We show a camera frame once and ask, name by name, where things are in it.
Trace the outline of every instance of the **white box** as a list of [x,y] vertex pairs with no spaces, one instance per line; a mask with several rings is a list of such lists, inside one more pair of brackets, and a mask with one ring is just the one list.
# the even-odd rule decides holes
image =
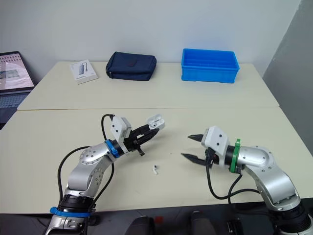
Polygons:
[[89,60],[83,60],[70,65],[75,81],[78,84],[98,78]]

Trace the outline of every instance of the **laptop screen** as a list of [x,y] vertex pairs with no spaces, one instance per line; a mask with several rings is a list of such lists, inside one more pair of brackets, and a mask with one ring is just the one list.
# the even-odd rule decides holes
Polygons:
[[18,51],[0,54],[0,93],[31,90],[34,83]]

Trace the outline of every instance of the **laptop keyboard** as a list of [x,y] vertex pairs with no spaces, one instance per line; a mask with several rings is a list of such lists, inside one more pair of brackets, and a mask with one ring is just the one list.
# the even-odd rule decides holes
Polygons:
[[27,94],[15,94],[9,96],[0,96],[0,109],[18,107],[26,98]]

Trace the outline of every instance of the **robotic arm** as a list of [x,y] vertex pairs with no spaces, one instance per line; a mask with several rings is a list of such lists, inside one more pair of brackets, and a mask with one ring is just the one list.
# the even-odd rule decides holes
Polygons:
[[82,231],[86,218],[94,212],[94,197],[99,190],[105,170],[122,155],[138,150],[144,155],[140,146],[163,129],[165,122],[161,115],[147,120],[147,124],[135,130],[124,117],[110,115],[111,132],[114,140],[106,140],[86,148],[79,157],[79,163],[71,172],[67,188],[58,207],[52,207],[53,217],[45,235],[67,231]]
[[205,147],[205,159],[183,154],[190,161],[227,168],[232,173],[245,170],[255,181],[269,212],[275,217],[274,225],[282,235],[313,235],[313,220],[304,210],[299,194],[289,176],[276,164],[273,154],[266,148],[240,146],[237,139],[230,145],[227,135],[217,126],[210,127],[203,135],[190,139]]

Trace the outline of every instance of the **navy blue pouch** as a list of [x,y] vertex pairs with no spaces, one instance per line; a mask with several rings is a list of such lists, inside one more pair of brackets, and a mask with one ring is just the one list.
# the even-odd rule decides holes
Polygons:
[[110,78],[149,81],[157,65],[153,55],[138,55],[115,52],[107,66],[107,75]]

